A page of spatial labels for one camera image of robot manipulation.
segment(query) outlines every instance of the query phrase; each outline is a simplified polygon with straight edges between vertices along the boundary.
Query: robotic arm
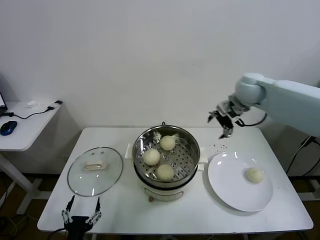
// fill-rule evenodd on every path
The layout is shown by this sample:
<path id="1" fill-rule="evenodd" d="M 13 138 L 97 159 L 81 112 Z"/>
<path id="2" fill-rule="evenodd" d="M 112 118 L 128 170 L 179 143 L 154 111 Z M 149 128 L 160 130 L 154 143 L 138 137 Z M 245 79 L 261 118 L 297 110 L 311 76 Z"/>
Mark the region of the robotic arm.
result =
<path id="1" fill-rule="evenodd" d="M 273 80 L 258 73 L 246 73 L 236 84 L 235 93 L 209 112 L 208 122 L 217 118 L 223 127 L 220 138 L 233 132 L 233 122 L 256 107 L 275 121 L 312 136 L 320 136 L 320 88 L 288 80 Z"/>

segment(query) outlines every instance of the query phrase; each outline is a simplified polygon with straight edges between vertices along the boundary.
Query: steamed bun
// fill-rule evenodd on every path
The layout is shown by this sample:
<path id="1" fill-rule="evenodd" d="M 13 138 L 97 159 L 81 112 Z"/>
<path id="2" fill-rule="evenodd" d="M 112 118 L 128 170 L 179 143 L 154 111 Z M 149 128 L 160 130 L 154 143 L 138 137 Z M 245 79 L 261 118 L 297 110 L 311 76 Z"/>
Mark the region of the steamed bun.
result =
<path id="1" fill-rule="evenodd" d="M 160 161 L 160 153 L 156 149 L 148 149 L 143 155 L 143 161 L 149 166 L 156 165 Z"/>
<path id="2" fill-rule="evenodd" d="M 174 178 L 175 172 L 170 165 L 162 164 L 155 171 L 155 175 L 160 181 L 170 182 Z"/>
<path id="3" fill-rule="evenodd" d="M 176 140 L 173 136 L 164 136 L 160 140 L 160 146 L 163 150 L 170 151 L 176 146 Z"/>
<path id="4" fill-rule="evenodd" d="M 264 179 L 264 173 L 260 169 L 255 167 L 249 168 L 245 172 L 245 175 L 248 178 L 248 180 L 253 184 L 259 184 Z"/>

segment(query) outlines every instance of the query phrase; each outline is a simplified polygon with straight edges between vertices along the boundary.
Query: table leg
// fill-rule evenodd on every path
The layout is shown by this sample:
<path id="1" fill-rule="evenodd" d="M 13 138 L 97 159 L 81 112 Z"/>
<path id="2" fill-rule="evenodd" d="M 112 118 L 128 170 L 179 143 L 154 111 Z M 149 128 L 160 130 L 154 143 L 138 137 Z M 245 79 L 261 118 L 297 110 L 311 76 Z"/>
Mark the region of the table leg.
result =
<path id="1" fill-rule="evenodd" d="M 35 194 L 39 192 L 37 189 L 34 189 L 33 184 L 25 176 L 23 176 L 19 170 L 16 169 L 16 167 L 1 154 L 0 168 L 26 192 L 33 192 Z"/>
<path id="2" fill-rule="evenodd" d="M 21 188 L 26 191 L 26 195 L 16 211 L 17 214 L 24 214 L 32 199 L 48 200 L 50 197 L 50 191 L 39 191 L 38 187 L 42 182 L 42 179 L 37 178 L 34 182 L 30 182 L 16 167 L 9 162 L 5 157 L 0 154 L 0 168 L 13 180 L 13 183 L 8 188 L 8 193 L 14 188 L 17 183 Z M 4 202 L 5 197 L 0 199 L 0 204 Z"/>
<path id="3" fill-rule="evenodd" d="M 313 186 L 313 192 L 298 192 L 301 201 L 320 201 L 320 184 L 317 180 L 309 180 L 310 184 Z"/>
<path id="4" fill-rule="evenodd" d="M 39 187 L 39 185 L 41 184 L 41 182 L 42 182 L 41 178 L 37 178 L 36 180 L 34 180 L 34 182 L 32 184 L 33 188 L 37 189 Z M 35 193 L 32 191 L 27 192 L 24 199 L 22 200 L 18 210 L 16 211 L 16 214 L 19 214 L 19 215 L 25 214 L 32 199 L 48 200 L 50 195 L 51 195 L 51 191 L 39 191 L 39 193 L 37 195 L 35 195 Z"/>

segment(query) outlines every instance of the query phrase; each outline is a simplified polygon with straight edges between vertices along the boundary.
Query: white wall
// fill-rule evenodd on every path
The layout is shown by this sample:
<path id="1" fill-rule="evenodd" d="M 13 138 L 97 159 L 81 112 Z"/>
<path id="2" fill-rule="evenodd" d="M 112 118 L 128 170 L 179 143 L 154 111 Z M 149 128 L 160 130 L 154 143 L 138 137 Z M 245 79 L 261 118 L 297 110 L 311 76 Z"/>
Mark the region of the white wall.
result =
<path id="1" fill-rule="evenodd" d="M 5 98 L 65 102 L 54 127 L 63 134 L 33 146 L 54 157 L 27 151 L 13 161 L 28 155 L 46 162 L 36 171 L 50 172 L 87 126 L 207 126 L 207 112 L 246 72 L 314 85 L 319 9 L 317 0 L 2 0 Z M 270 141 L 278 135 L 264 133 Z"/>

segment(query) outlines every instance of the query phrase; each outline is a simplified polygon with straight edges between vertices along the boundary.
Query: white table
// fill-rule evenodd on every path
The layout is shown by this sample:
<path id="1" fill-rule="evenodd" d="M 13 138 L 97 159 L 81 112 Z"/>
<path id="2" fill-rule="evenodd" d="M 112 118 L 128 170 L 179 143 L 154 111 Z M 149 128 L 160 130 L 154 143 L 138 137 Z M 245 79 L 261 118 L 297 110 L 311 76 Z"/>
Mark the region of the white table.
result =
<path id="1" fill-rule="evenodd" d="M 52 102 L 41 102 L 37 107 L 33 108 L 27 108 L 26 104 L 26 102 L 21 101 L 6 102 L 8 112 L 14 112 L 16 115 L 24 118 L 33 113 L 43 112 L 50 104 L 52 104 Z M 8 121 L 17 121 L 18 124 L 10 135 L 0 135 L 0 151 L 22 152 L 30 148 L 59 108 L 60 106 L 43 114 L 31 116 L 28 119 L 20 119 L 16 116 L 1 116 L 0 126 Z M 7 194 L 11 192 L 16 183 L 27 192 L 16 212 L 17 214 L 24 214 L 32 199 L 49 198 L 51 192 L 41 192 L 38 190 L 38 186 L 42 181 L 41 179 L 36 179 L 33 183 L 30 182 L 2 155 L 0 155 L 0 169 L 13 179 L 12 184 L 8 187 Z M 4 200 L 5 195 L 0 199 L 0 206 L 3 204 Z"/>
<path id="2" fill-rule="evenodd" d="M 85 128 L 38 221 L 42 231 L 62 228 L 61 211 L 74 193 L 67 184 L 68 170 L 76 157 L 96 147 L 112 147 L 125 156 L 129 143 L 145 128 Z M 241 212 L 223 203 L 211 189 L 206 172 L 198 171 L 192 186 L 172 202 L 149 202 L 130 159 L 124 160 L 123 173 L 110 190 L 99 196 L 76 195 L 72 216 L 91 216 L 100 197 L 102 217 L 90 231 L 95 234 L 231 234 L 307 230 L 313 222 L 287 178 L 267 141 L 257 128 L 236 128 L 229 139 L 218 140 L 220 127 L 186 128 L 212 156 L 225 151 L 250 152 L 264 166 L 273 182 L 270 204 L 259 212 Z"/>

